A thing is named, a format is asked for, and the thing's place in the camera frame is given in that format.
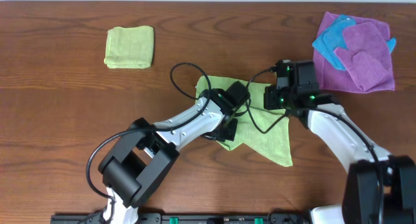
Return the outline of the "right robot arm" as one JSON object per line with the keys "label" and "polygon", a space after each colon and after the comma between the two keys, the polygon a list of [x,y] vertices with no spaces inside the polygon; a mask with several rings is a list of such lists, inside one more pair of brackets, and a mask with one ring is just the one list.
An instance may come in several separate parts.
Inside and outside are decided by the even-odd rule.
{"label": "right robot arm", "polygon": [[312,209],[312,223],[415,223],[414,161],[377,145],[330,94],[271,85],[264,107],[298,118],[347,172],[343,202]]}

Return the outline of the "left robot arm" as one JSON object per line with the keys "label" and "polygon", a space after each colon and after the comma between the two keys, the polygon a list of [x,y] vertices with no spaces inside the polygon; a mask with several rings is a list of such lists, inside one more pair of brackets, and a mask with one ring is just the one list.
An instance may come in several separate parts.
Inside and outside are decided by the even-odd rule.
{"label": "left robot arm", "polygon": [[99,163],[109,198],[105,223],[136,223],[138,208],[160,186],[180,150],[200,136],[233,140],[236,111],[247,101],[246,89],[204,90],[195,104],[165,121],[134,121],[110,137],[114,146]]}

